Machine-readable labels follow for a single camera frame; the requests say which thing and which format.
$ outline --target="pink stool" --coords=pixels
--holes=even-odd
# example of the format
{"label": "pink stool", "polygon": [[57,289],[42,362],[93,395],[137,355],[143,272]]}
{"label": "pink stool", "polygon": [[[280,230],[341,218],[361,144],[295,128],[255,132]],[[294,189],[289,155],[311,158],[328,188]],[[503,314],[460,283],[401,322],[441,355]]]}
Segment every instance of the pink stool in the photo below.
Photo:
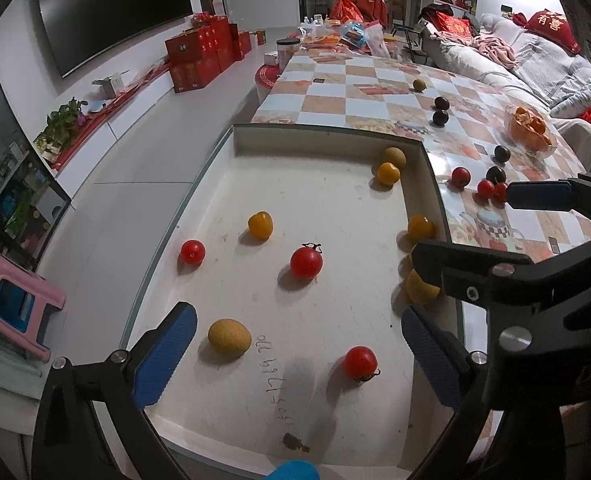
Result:
{"label": "pink stool", "polygon": [[44,362],[48,362],[51,352],[38,343],[38,332],[48,304],[60,310],[63,308],[66,299],[64,292],[53,285],[49,285],[41,276],[18,267],[0,254],[0,283],[2,280],[6,280],[27,294],[31,294],[34,300],[31,305],[29,319],[23,322],[18,317],[19,328],[24,328],[24,330],[19,330],[0,316],[0,333],[27,352],[36,355]]}

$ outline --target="monitor screen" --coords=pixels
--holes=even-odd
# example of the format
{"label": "monitor screen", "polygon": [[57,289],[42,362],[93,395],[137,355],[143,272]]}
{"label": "monitor screen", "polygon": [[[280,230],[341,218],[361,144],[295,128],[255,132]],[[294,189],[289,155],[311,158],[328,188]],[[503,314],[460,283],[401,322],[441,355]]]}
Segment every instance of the monitor screen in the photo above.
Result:
{"label": "monitor screen", "polygon": [[121,41],[192,13],[190,0],[38,0],[60,74]]}

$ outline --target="chair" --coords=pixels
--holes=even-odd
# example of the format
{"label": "chair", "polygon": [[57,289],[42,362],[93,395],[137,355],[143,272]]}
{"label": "chair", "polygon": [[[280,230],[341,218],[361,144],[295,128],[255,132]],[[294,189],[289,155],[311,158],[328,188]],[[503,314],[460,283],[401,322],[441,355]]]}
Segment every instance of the chair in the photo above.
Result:
{"label": "chair", "polygon": [[391,35],[395,36],[396,32],[404,29],[404,22],[402,20],[391,20],[393,27],[391,27]]}
{"label": "chair", "polygon": [[429,54],[426,54],[422,50],[422,40],[420,38],[420,32],[415,30],[413,27],[409,27],[407,25],[398,25],[396,22],[398,20],[393,20],[393,30],[391,34],[395,36],[398,30],[402,30],[404,32],[404,37],[406,39],[406,46],[403,48],[407,51],[411,56],[411,62],[416,62],[415,57],[417,56],[424,56],[424,64],[429,61]]}
{"label": "chair", "polygon": [[0,254],[0,333],[44,362],[51,354],[38,342],[46,328],[45,311],[48,306],[61,310],[65,299],[63,291]]}

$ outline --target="screw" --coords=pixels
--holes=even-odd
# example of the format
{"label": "screw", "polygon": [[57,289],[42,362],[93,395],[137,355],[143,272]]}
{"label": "screw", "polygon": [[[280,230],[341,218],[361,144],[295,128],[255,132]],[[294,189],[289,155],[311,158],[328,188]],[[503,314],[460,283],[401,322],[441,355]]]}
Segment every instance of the screw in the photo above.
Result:
{"label": "screw", "polygon": [[533,336],[523,326],[510,326],[499,335],[498,343],[507,352],[522,352],[529,348]]}
{"label": "screw", "polygon": [[66,359],[64,357],[56,357],[54,361],[51,363],[51,367],[54,370],[62,370],[66,365]]}
{"label": "screw", "polygon": [[473,361],[477,365],[485,365],[487,363],[487,355],[480,350],[476,350],[475,352],[471,352],[469,354],[469,358],[471,359],[471,361]]}
{"label": "screw", "polygon": [[501,278],[506,278],[515,272],[515,267],[511,264],[498,264],[493,267],[493,274]]}
{"label": "screw", "polygon": [[111,359],[112,363],[119,365],[119,364],[125,362],[128,357],[129,357],[129,352],[127,352],[126,350],[116,350],[115,352],[113,352],[111,354],[110,359]]}
{"label": "screw", "polygon": [[480,299],[478,289],[474,286],[470,286],[466,289],[466,297],[469,298],[471,301],[478,301]]}

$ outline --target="red pillow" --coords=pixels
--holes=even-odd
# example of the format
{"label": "red pillow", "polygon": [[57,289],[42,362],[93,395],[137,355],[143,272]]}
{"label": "red pillow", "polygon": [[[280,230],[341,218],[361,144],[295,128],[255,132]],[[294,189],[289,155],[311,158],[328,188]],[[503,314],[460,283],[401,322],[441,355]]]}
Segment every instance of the red pillow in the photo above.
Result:
{"label": "red pillow", "polygon": [[436,25],[438,30],[446,30],[447,32],[461,36],[462,38],[472,38],[471,30],[469,29],[469,20],[460,20],[454,16],[449,16],[444,12],[436,12],[435,16],[439,23],[439,27]]}
{"label": "red pillow", "polygon": [[571,26],[564,14],[541,10],[531,17],[525,28],[560,45],[572,54],[579,54],[579,44],[573,37]]}

